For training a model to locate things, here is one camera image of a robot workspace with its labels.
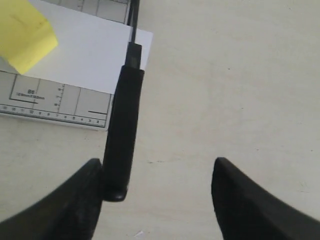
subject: white table surface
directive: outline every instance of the white table surface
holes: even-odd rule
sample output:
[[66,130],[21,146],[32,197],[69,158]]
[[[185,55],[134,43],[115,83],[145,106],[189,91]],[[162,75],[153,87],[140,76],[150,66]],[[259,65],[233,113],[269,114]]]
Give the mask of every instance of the white table surface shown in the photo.
[[[95,240],[138,239],[139,231],[148,240],[221,240],[210,195],[217,156],[320,219],[319,7],[141,0],[139,27],[154,38],[131,183],[125,202],[103,204]],[[0,219],[102,158],[105,139],[0,118]]]

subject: yellow sponge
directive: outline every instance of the yellow sponge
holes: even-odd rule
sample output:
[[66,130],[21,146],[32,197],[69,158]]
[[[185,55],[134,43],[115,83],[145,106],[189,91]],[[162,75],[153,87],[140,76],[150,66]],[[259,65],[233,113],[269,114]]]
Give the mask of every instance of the yellow sponge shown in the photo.
[[52,26],[28,0],[0,0],[0,57],[20,74],[57,45]]

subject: measurement scale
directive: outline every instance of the measurement scale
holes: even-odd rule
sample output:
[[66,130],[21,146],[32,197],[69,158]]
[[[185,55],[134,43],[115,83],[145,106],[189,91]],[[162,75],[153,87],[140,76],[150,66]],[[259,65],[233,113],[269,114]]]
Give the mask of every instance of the measurement scale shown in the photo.
[[[127,0],[45,0],[125,23]],[[0,71],[0,116],[107,131],[113,95]]]

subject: white paper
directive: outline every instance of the white paper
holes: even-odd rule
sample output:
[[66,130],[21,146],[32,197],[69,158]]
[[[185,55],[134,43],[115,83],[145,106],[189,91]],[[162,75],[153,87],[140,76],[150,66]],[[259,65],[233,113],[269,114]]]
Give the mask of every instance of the white paper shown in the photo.
[[[40,0],[29,0],[51,23],[58,46],[26,74],[113,94],[125,63],[131,27]],[[138,30],[145,69],[153,34]],[[0,60],[0,70],[15,73]]]

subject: black handle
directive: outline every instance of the black handle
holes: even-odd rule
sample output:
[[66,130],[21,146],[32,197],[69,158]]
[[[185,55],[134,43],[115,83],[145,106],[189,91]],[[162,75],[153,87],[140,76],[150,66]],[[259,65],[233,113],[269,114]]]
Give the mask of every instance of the black handle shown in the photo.
[[122,202],[127,195],[144,74],[122,66],[114,93],[102,165],[102,197],[108,202]]

